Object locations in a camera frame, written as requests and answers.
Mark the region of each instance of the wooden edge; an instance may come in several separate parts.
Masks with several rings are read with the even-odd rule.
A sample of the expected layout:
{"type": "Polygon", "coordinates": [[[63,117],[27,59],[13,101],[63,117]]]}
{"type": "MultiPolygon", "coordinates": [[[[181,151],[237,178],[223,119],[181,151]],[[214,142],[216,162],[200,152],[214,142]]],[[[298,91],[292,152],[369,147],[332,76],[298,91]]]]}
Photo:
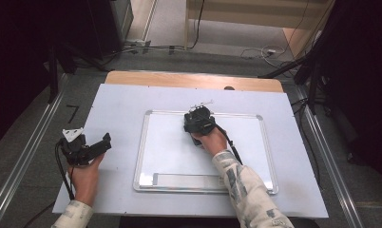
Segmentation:
{"type": "Polygon", "coordinates": [[[148,71],[111,71],[106,84],[134,86],[169,86],[224,89],[231,86],[241,91],[283,92],[276,79],[240,78],[213,74],[187,74],[148,71]]]}

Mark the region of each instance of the metal bar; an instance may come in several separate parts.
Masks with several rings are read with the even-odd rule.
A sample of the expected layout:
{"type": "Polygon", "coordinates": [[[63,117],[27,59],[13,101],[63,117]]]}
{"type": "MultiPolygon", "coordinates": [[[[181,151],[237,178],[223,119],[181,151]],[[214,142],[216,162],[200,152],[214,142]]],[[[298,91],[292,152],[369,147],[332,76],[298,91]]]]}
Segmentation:
{"type": "Polygon", "coordinates": [[[53,103],[47,105],[46,110],[44,111],[39,123],[36,125],[28,143],[23,149],[21,156],[19,157],[18,161],[16,162],[12,171],[10,172],[7,181],[5,181],[4,185],[1,187],[0,222],[10,204],[10,201],[13,198],[14,193],[16,192],[19,186],[20,181],[24,177],[32,158],[34,157],[34,154],[38,148],[40,141],[43,139],[48,125],[51,122],[51,119],[54,116],[54,113],[62,100],[62,97],[64,96],[67,82],[68,77],[66,74],[64,74],[61,78],[60,93],[57,95],[53,103]]]}
{"type": "MultiPolygon", "coordinates": [[[[304,99],[307,97],[306,91],[304,90],[304,85],[297,86],[297,93],[299,99],[304,99]]],[[[315,136],[315,141],[317,143],[319,152],[330,175],[331,182],[334,185],[334,190],[338,196],[339,202],[345,213],[345,217],[349,223],[349,226],[352,228],[364,227],[364,224],[354,205],[349,189],[345,184],[345,181],[334,160],[333,153],[324,137],[317,116],[313,116],[310,112],[310,109],[308,108],[305,109],[305,114],[315,136]]]]}

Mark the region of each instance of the white table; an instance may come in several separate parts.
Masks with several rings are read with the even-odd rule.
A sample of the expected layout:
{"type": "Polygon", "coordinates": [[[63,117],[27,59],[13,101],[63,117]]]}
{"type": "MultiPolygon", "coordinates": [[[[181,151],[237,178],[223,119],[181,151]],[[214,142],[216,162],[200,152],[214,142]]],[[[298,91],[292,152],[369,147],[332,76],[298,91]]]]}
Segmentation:
{"type": "MultiPolygon", "coordinates": [[[[233,91],[144,85],[101,85],[89,113],[88,143],[106,132],[112,148],[100,166],[96,213],[138,216],[233,217],[226,195],[140,193],[133,189],[144,113],[149,109],[186,111],[201,101],[222,113],[259,113],[265,120],[273,153],[279,193],[273,196],[280,211],[290,217],[327,218],[287,95],[277,92],[233,91]]],[[[68,204],[62,186],[54,213],[68,204]]]]}

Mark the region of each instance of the forearm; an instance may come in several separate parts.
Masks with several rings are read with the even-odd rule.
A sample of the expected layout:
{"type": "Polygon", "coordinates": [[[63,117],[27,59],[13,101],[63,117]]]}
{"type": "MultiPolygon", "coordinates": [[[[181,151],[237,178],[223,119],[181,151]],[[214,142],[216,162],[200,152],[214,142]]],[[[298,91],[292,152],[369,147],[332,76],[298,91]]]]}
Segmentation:
{"type": "Polygon", "coordinates": [[[92,215],[93,209],[91,207],[77,200],[72,200],[66,211],[51,228],[85,228],[92,215]]]}
{"type": "Polygon", "coordinates": [[[218,153],[212,161],[224,178],[241,227],[293,227],[254,170],[241,165],[230,151],[218,153]]]}

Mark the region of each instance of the hand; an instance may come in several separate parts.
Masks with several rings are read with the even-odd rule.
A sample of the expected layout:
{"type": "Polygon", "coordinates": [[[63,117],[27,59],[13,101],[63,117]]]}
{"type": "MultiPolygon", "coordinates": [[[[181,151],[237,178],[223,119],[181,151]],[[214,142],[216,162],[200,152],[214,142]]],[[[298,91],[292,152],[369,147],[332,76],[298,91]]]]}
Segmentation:
{"type": "Polygon", "coordinates": [[[194,139],[201,141],[202,146],[212,156],[215,156],[220,151],[227,149],[227,141],[224,135],[215,127],[208,135],[193,133],[194,139]]]}
{"type": "Polygon", "coordinates": [[[93,206],[97,194],[97,183],[99,181],[99,164],[102,162],[105,154],[100,155],[87,166],[69,166],[68,173],[75,187],[75,199],[93,206]]]}

